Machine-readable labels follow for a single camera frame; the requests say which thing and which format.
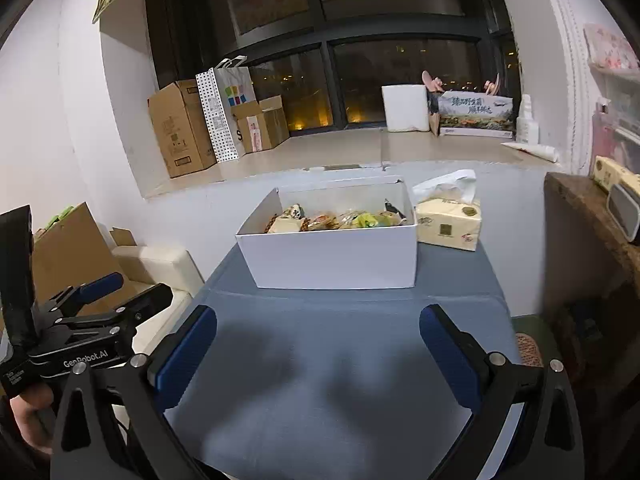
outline dark window frame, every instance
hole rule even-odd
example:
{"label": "dark window frame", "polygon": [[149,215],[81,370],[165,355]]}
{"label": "dark window frame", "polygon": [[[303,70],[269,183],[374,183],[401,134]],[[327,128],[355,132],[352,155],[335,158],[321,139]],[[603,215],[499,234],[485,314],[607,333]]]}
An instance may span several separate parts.
{"label": "dark window frame", "polygon": [[[385,124],[347,122],[333,51],[336,44],[416,38],[465,41],[476,45],[482,79],[493,80],[498,73],[506,83],[500,38],[512,33],[504,0],[472,1],[476,3],[476,16],[407,13],[328,20],[324,15],[322,0],[307,0],[311,26],[233,50],[221,50],[217,45],[206,0],[146,0],[146,13],[152,55],[161,88],[174,80],[193,78],[196,73],[208,70],[223,57],[247,56],[246,65],[251,67],[319,48],[334,123],[291,133],[292,136],[298,136]],[[184,24],[187,16],[190,16],[189,27]],[[518,93],[508,86],[503,88],[507,94]]]}

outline open white box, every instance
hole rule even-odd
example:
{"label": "open white box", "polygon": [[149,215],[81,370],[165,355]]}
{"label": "open white box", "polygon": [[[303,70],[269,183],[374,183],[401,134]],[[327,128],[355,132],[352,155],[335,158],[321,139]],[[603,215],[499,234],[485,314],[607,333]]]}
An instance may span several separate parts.
{"label": "open white box", "polygon": [[[300,204],[307,217],[349,209],[377,213],[389,200],[405,225],[264,234],[274,215]],[[331,180],[273,189],[236,234],[260,288],[408,288],[415,285],[414,208],[398,176]]]}

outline blue tablecloth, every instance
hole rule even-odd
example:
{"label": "blue tablecloth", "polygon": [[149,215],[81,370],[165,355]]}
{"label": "blue tablecloth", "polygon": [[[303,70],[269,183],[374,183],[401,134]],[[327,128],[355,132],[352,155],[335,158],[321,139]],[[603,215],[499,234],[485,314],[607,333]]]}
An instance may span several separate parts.
{"label": "blue tablecloth", "polygon": [[[340,291],[258,289],[236,246],[194,299],[215,309],[218,335],[167,418],[193,456],[240,480],[424,480],[470,415],[420,338],[431,303],[520,362],[482,246],[418,244],[414,288]],[[519,413],[480,478],[494,475]]]}

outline white bottle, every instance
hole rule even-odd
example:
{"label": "white bottle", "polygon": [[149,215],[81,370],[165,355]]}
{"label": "white bottle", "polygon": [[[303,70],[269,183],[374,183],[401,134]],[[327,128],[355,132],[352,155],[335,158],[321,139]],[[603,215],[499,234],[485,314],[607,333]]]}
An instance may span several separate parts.
{"label": "white bottle", "polygon": [[529,94],[522,95],[520,113],[516,120],[516,141],[523,144],[538,144],[540,142],[540,126],[533,120]]}

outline bolt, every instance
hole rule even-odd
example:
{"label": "bolt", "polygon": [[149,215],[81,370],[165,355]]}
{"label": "bolt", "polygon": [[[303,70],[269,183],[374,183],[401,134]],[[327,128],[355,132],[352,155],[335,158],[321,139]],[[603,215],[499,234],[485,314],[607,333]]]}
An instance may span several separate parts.
{"label": "bolt", "polygon": [[562,370],[564,370],[564,365],[562,364],[562,361],[558,361],[558,359],[551,359],[549,366],[555,372],[561,372]]}
{"label": "bolt", "polygon": [[146,355],[145,354],[135,354],[130,360],[129,363],[134,368],[140,368],[146,364]]}
{"label": "bolt", "polygon": [[507,362],[507,358],[500,352],[493,352],[489,354],[489,362],[494,366],[504,366]]}
{"label": "bolt", "polygon": [[82,361],[74,364],[74,367],[72,368],[73,373],[75,373],[76,375],[80,375],[85,370],[86,370],[86,363]]}

